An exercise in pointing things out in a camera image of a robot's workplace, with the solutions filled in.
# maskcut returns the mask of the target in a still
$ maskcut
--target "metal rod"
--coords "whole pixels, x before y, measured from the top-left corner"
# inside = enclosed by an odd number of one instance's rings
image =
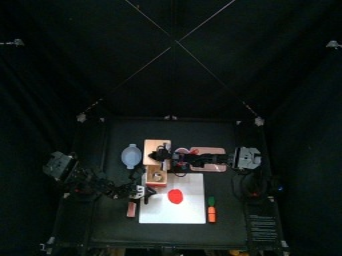
[[[201,62],[201,60],[196,57],[196,55],[189,51],[189,49],[184,46],[184,44],[176,40],[177,44],[182,47],[182,49],[188,52],[188,54],[196,59],[198,64],[206,69],[206,71],[210,73],[210,75],[216,78],[216,80],[220,82],[220,84],[226,88],[226,90],[230,92],[230,94],[241,101],[241,103],[245,105],[245,107],[250,110],[250,112],[256,115],[256,117],[260,117],[258,113],[253,110],[250,105],[240,98],[240,96],[236,94],[236,92],[229,88],[228,84],[220,79],[220,77],[214,74],[214,72],[208,68],[208,66]]]
[[[157,24],[157,22],[141,11],[141,9],[129,1],[129,0],[125,0],[126,3],[129,3],[133,8],[149,19],[149,21],[165,32],[165,34],[168,36],[170,36],[170,34],[168,33],[168,31]]]
[[[141,67],[141,68],[134,72],[134,74],[133,74],[129,78],[126,78],[125,81],[122,81],[122,82],[113,88],[113,90],[111,90],[106,95],[113,94],[114,91],[115,91],[119,87],[122,87],[122,86],[134,78],[134,76],[135,76],[139,72],[142,72],[142,71],[150,66],[150,64],[152,64],[153,62],[156,62],[157,59],[160,59],[160,57],[161,57],[170,49],[172,49],[172,47],[169,47],[162,53],[160,53],[158,56],[157,56],[152,61],[149,61],[147,64],[145,64],[143,67]],[[105,97],[99,98],[81,114],[87,113],[87,112],[101,103],[101,101],[103,101],[103,99],[105,99]]]
[[[182,42],[236,1],[230,1],[178,41]]]

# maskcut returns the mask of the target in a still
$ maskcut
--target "black fabric wall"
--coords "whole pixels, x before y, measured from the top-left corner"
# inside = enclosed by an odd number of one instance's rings
[[[294,255],[342,254],[342,52],[333,50],[268,125],[281,215]]]
[[[77,118],[25,52],[2,51],[0,70],[0,255],[38,255],[59,200],[42,165],[51,152],[69,152]]]
[[[172,1],[173,18],[170,1],[133,2],[168,31],[177,23],[178,39],[229,3]],[[341,1],[236,1],[184,42],[229,87],[177,47],[110,95],[172,45],[126,1],[7,0],[0,7],[0,41],[27,43],[0,47],[2,255],[35,255],[51,234],[58,194],[42,163],[53,151],[69,152],[75,115],[99,97],[123,116],[253,117],[230,89],[266,117],[296,255],[341,254],[342,51],[325,48],[341,39]]]

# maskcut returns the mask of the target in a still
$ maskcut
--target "cable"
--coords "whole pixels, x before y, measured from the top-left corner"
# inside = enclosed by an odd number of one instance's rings
[[[129,3],[134,9],[149,19],[149,21],[161,29],[161,31],[164,31],[164,33],[170,36],[170,34],[166,32],[166,30],[157,24],[157,22],[141,11],[141,9],[129,1],[129,0],[125,0],[126,3]]]
[[[182,42],[234,2],[230,1],[178,41]]]
[[[236,92],[229,88],[228,84],[220,79],[220,77],[214,74],[214,72],[208,68],[208,66],[201,62],[201,60],[196,57],[196,55],[189,51],[189,49],[184,46],[184,44],[177,41],[177,44],[182,47],[182,49],[188,52],[188,54],[194,58],[194,60],[198,62],[198,64],[206,69],[206,71],[210,73],[210,75],[216,78],[216,80],[220,82],[220,84],[225,87],[225,89],[230,92],[230,94],[237,98],[238,101],[244,104],[244,106],[250,110],[250,112],[254,114],[256,117],[260,117],[258,113],[253,110],[250,105],[240,98],[240,96],[236,94]]]
[[[146,69],[146,67],[150,66],[150,64],[156,62],[157,59],[160,59],[160,57],[161,57],[170,49],[172,49],[172,47],[169,47],[152,61],[149,61],[147,64],[146,64],[143,67],[141,67],[141,68],[138,69],[138,71],[135,71],[135,73],[134,73],[129,78],[126,78],[125,81],[121,82],[121,83],[113,88],[113,90],[110,90],[110,92],[106,94],[106,96],[111,95],[111,94],[114,93],[114,91],[115,91],[119,87],[122,87],[122,86],[134,78],[134,76],[135,76],[141,71],[143,71],[143,70]],[[103,100],[105,100],[105,97],[99,98],[99,99],[90,105],[90,107],[89,107],[79,115],[87,113],[87,112],[101,103],[101,101],[103,101]]]

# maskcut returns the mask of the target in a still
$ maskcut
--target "white paper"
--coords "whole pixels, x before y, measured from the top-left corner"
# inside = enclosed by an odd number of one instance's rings
[[[184,193],[184,201],[180,204],[169,200],[169,192],[180,189]],[[168,174],[168,187],[156,188],[158,194],[153,195],[149,204],[141,201],[139,223],[178,223],[205,224],[205,188],[204,174],[188,174],[178,177]]]

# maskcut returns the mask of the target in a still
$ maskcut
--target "green object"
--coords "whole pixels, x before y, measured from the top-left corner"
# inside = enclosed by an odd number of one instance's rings
[[[214,206],[216,205],[216,197],[210,196],[209,197],[209,206]]]

